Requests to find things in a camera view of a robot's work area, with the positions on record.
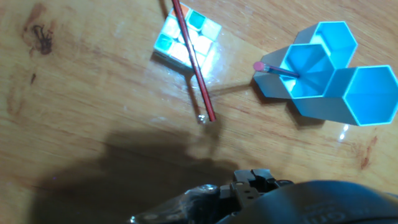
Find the pencil eraser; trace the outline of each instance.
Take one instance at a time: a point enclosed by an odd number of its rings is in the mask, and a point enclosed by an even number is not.
[[[255,71],[257,71],[257,72],[261,72],[261,71],[264,71],[264,68],[265,68],[266,66],[264,65],[264,63],[262,63],[262,62],[256,62],[256,63],[254,63],[254,65],[253,65],[253,68],[255,69]]]

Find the blue pen holder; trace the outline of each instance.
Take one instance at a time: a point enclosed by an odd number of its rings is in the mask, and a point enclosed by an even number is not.
[[[346,68],[358,46],[344,21],[319,22],[299,32],[294,44],[322,44],[336,68]]]
[[[264,56],[261,61],[300,75],[300,78],[290,78],[256,72],[254,79],[261,91],[273,98],[322,96],[335,71],[321,44],[294,44]]]
[[[398,109],[397,78],[389,65],[346,68],[357,46],[346,22],[319,22],[261,59],[300,78],[256,72],[254,79],[266,97],[292,99],[303,116],[389,124]]]
[[[303,116],[358,126],[389,124],[398,106],[398,82],[389,65],[336,70],[325,95],[293,100]]]

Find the rubik's cube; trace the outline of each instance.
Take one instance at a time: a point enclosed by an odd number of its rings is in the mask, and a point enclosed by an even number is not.
[[[221,26],[184,4],[181,4],[181,8],[199,66],[202,67],[213,42],[217,40],[220,34]],[[166,22],[154,45],[154,51],[158,56],[179,67],[192,67],[174,9],[171,10],[166,18]]]

